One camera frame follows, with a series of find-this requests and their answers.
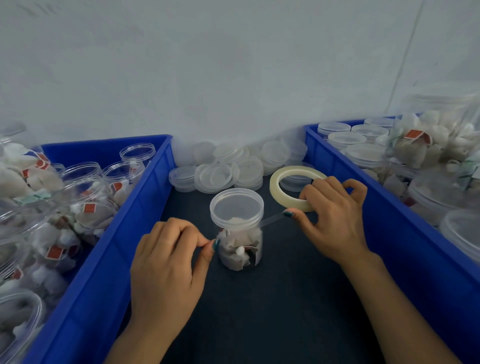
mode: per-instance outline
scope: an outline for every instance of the blue bin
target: blue bin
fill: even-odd
[[[30,348],[24,363],[101,363],[115,340],[130,301],[130,265],[141,236],[160,219],[175,168],[171,135],[47,144],[45,154],[70,166],[97,161],[104,168],[135,143],[157,153],[125,204],[92,249],[61,302]]]
[[[345,121],[349,125],[363,120]],[[480,358],[480,267],[393,194],[305,126],[306,161],[341,182],[368,187],[363,222],[368,246],[401,290],[464,363]]]

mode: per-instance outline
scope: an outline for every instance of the painted fingernail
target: painted fingernail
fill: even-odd
[[[220,245],[220,239],[217,239],[213,242],[212,249],[214,250],[214,252],[216,252],[219,245]]]

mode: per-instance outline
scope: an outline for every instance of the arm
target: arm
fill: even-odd
[[[354,189],[351,194],[345,190],[348,187]],[[318,250],[340,264],[387,363],[460,363],[395,284],[382,259],[368,249],[361,214],[366,194],[366,186],[355,180],[342,185],[335,177],[318,179],[300,195],[318,213],[318,222],[313,225],[293,208],[285,214],[290,212]]]
[[[138,243],[130,269],[132,317],[105,364],[158,364],[204,290],[219,240],[207,240],[190,222],[157,222]],[[202,250],[192,269],[195,248]]]

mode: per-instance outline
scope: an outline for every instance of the adhesive tape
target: adhesive tape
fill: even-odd
[[[313,168],[303,167],[303,166],[289,166],[280,168],[270,178],[270,194],[280,205],[286,208],[297,208],[303,212],[313,211],[312,206],[307,202],[307,200],[299,200],[298,198],[291,197],[282,191],[278,185],[282,179],[288,176],[305,176],[312,179],[321,178],[324,180],[327,178],[323,173],[314,170]]]

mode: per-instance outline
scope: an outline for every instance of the hand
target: hand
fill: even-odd
[[[354,190],[351,194],[345,188]],[[365,242],[362,221],[362,205],[367,187],[356,180],[343,185],[335,177],[316,179],[305,186],[300,199],[306,199],[318,214],[313,225],[300,210],[289,208],[305,235],[325,256],[341,266],[369,252]]]
[[[203,248],[192,270],[196,247]],[[217,240],[209,241],[188,221],[157,222],[141,238],[130,270],[133,331],[166,340],[168,347],[200,299],[217,247]]]

